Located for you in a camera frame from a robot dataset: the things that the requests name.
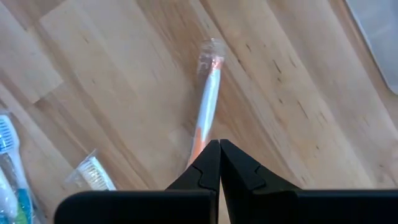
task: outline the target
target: toothbrush packaging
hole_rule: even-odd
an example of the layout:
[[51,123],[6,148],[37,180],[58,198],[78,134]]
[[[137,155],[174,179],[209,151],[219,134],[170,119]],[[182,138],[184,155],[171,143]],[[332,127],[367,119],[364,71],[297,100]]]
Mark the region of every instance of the toothbrush packaging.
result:
[[31,224],[41,214],[25,177],[19,144],[10,118],[0,114],[0,224]]
[[66,179],[67,184],[74,184],[78,191],[116,190],[112,179],[97,159],[98,150],[89,154]]
[[221,82],[221,68],[225,58],[224,50],[225,44],[219,39],[210,39],[205,41],[201,46],[197,68],[201,101],[192,142],[191,156],[187,167],[199,156],[210,140]]

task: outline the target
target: wood plank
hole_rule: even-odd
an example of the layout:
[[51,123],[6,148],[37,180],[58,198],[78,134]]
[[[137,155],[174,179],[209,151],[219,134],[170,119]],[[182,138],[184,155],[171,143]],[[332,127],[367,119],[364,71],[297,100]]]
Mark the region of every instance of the wood plank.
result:
[[212,37],[227,55],[213,138],[303,188],[397,185],[397,97],[341,2],[2,2],[0,105],[49,220],[93,149],[120,190],[164,189],[184,171]]

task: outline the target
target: gray object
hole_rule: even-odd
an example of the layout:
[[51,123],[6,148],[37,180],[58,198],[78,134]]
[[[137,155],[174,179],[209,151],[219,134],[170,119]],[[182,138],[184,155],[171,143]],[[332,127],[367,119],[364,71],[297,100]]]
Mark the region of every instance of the gray object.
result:
[[398,1],[346,0],[387,86],[398,95]]

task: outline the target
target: black plastic object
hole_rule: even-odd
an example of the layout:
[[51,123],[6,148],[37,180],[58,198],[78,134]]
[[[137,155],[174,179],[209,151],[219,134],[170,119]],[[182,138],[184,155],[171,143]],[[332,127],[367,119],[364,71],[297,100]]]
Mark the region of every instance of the black plastic object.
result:
[[301,190],[228,140],[213,140],[164,191],[83,192],[62,223],[217,223],[220,176],[231,223],[396,222],[396,190]]

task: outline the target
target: white toothbrush head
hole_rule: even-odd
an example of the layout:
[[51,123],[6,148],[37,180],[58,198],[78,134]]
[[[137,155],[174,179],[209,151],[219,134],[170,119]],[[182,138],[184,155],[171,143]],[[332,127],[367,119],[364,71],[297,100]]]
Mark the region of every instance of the white toothbrush head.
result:
[[19,150],[17,131],[7,115],[0,115],[0,154]]
[[95,153],[96,151],[81,162],[77,170],[93,190],[116,190],[111,178],[94,156]]

